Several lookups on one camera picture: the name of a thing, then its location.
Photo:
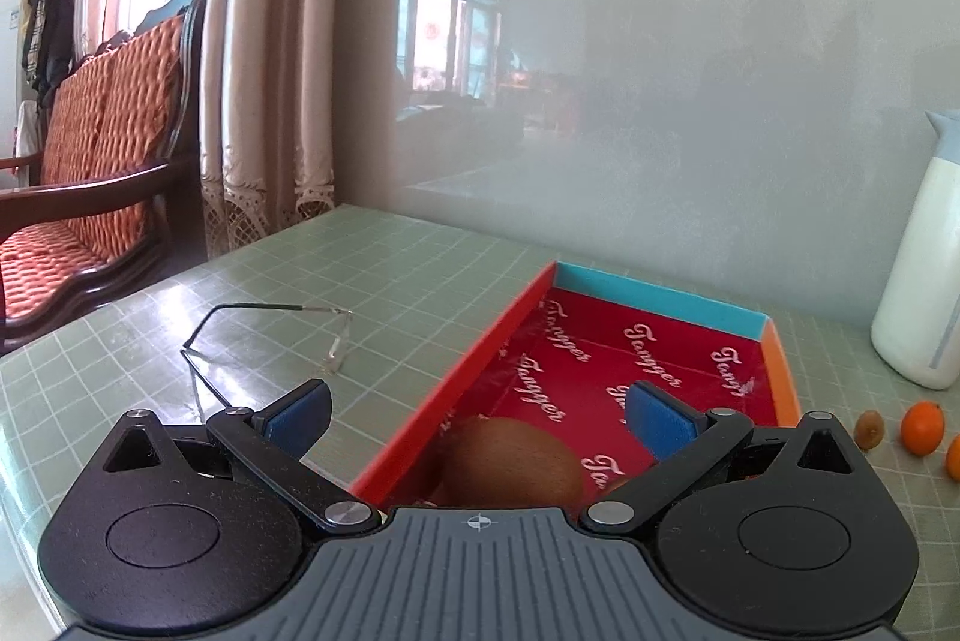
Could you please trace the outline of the large brown kiwi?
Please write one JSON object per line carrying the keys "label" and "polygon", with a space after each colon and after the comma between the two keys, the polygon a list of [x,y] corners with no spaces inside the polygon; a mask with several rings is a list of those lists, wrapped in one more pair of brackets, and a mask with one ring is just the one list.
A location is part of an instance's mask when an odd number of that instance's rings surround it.
{"label": "large brown kiwi", "polygon": [[581,465],[545,430],[516,419],[473,417],[443,448],[438,495],[449,506],[524,510],[583,503]]}

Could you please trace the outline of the orange mandarin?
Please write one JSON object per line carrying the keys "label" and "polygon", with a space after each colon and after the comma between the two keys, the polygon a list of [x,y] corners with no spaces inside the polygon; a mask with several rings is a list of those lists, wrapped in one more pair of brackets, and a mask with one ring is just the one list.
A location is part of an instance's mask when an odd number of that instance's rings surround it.
{"label": "orange mandarin", "polygon": [[946,459],[944,459],[944,472],[953,482],[960,482],[960,435],[953,438],[947,448]]}
{"label": "orange mandarin", "polygon": [[617,492],[617,490],[620,490],[620,488],[628,485],[631,480],[633,480],[633,477],[620,477],[617,480],[613,480],[613,482],[610,482],[607,487],[602,490],[599,498],[607,498],[608,496],[612,495],[613,492]]}
{"label": "orange mandarin", "polygon": [[934,401],[919,401],[905,412],[900,422],[900,443],[918,458],[932,455],[946,433],[946,417]]}

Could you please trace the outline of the colourful red-lined cardboard tray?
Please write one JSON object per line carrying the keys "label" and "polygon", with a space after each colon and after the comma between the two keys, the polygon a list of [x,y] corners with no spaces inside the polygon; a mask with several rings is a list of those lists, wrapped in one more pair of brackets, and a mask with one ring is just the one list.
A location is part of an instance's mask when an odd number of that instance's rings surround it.
{"label": "colourful red-lined cardboard tray", "polygon": [[441,443],[473,417],[547,430],[578,456],[586,499],[646,471],[626,394],[649,381],[698,410],[731,407],[760,426],[800,419],[775,321],[676,288],[551,263],[498,311],[350,490],[381,510],[433,501]]}

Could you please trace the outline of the small brown kiwi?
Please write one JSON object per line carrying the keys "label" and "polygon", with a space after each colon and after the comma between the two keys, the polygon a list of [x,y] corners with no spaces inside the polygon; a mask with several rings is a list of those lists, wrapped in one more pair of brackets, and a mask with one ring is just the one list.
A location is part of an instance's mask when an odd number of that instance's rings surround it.
{"label": "small brown kiwi", "polygon": [[878,410],[864,410],[854,424],[854,443],[862,453],[869,453],[884,441],[885,420]]}

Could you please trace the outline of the white thermos jug blue lid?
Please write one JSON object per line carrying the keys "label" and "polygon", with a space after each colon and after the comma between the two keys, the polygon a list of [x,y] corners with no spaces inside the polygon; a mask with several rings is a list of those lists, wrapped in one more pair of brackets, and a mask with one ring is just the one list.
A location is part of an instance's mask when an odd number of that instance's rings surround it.
{"label": "white thermos jug blue lid", "polygon": [[875,352],[918,386],[958,381],[960,167],[958,113],[928,115],[937,144],[919,185],[871,324]]}

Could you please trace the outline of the beige lace curtain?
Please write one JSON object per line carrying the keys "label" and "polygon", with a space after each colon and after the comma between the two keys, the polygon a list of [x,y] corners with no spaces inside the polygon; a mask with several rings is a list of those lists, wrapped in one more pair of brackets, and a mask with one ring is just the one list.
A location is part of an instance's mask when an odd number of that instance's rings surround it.
{"label": "beige lace curtain", "polygon": [[212,256],[335,203],[335,0],[208,0],[200,184]]}

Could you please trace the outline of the dark wood sofa orange cushions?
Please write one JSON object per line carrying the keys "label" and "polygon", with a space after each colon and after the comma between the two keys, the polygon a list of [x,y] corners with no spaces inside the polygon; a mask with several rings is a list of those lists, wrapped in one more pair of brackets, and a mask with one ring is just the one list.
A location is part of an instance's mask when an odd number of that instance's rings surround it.
{"label": "dark wood sofa orange cushions", "polygon": [[39,180],[2,194],[3,352],[205,261],[205,9],[169,1],[60,84]]}

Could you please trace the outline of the dark hanging jacket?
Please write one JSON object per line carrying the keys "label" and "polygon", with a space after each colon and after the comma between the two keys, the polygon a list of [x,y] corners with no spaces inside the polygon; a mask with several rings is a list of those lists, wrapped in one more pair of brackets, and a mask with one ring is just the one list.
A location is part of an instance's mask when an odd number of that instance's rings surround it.
{"label": "dark hanging jacket", "polygon": [[21,68],[37,104],[50,107],[60,82],[70,74],[75,56],[75,0],[28,0]]}

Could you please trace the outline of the white refrigerator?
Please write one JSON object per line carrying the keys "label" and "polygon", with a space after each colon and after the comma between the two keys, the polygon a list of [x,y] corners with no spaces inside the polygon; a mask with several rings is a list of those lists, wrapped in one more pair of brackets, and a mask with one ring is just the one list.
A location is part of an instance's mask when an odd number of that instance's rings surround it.
{"label": "white refrigerator", "polygon": [[36,94],[25,82],[23,26],[29,19],[26,0],[0,0],[0,155],[11,159],[16,143],[18,112],[23,100]]}

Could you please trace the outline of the thin metal-frame eyeglasses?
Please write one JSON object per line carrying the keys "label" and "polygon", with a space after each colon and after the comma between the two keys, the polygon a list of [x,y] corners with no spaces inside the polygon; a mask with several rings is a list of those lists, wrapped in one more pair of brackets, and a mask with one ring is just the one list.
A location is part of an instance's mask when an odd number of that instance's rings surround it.
{"label": "thin metal-frame eyeglasses", "polygon": [[197,393],[221,409],[260,407],[301,381],[331,381],[347,357],[355,312],[322,303],[213,305],[179,347]]}

